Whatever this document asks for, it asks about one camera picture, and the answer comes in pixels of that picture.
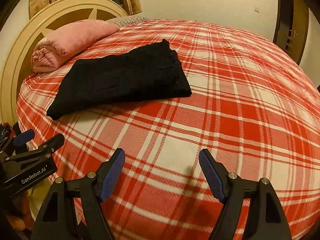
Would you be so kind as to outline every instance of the door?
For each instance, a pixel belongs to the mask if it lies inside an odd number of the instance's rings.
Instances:
[[[309,7],[304,0],[293,0],[293,22],[287,40],[288,55],[299,65],[307,40]]]

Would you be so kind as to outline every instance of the silver bolt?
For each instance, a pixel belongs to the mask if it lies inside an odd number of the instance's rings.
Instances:
[[[269,184],[269,180],[267,178],[262,178],[261,182],[265,185]]]
[[[91,171],[88,173],[88,178],[93,179],[96,176],[96,173],[94,171]]]
[[[234,173],[234,172],[230,172],[229,173],[229,178],[230,179],[236,179],[237,177],[238,177],[238,175],[236,173]]]
[[[60,184],[60,183],[63,182],[63,178],[62,177],[58,177],[58,178],[56,178],[55,182]]]

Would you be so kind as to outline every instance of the pink rolled blanket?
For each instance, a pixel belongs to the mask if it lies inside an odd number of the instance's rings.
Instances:
[[[82,20],[49,33],[36,45],[31,57],[33,72],[51,72],[98,40],[119,31],[113,23]]]

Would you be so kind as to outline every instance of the mattress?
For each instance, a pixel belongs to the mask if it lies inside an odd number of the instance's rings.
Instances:
[[[77,59],[162,39],[177,51],[191,97],[102,105],[57,121],[46,116]],[[130,25],[55,72],[26,78],[17,115],[21,130],[36,132],[31,149],[56,133],[65,136],[51,181],[83,177],[116,148],[125,151],[115,190],[102,204],[116,239],[209,237],[222,205],[199,166],[203,148],[243,179],[270,179],[293,239],[320,214],[320,94],[280,48],[244,30],[196,21]],[[75,205],[83,219],[80,202]],[[248,207],[245,200],[234,239],[242,237]]]

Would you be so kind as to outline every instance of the headboard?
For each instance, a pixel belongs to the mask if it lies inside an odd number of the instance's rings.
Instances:
[[[59,27],[83,19],[108,20],[127,16],[111,0],[58,0],[28,22],[16,39],[1,75],[0,119],[17,122],[16,103],[23,80],[31,75],[31,55],[36,44],[48,33]]]

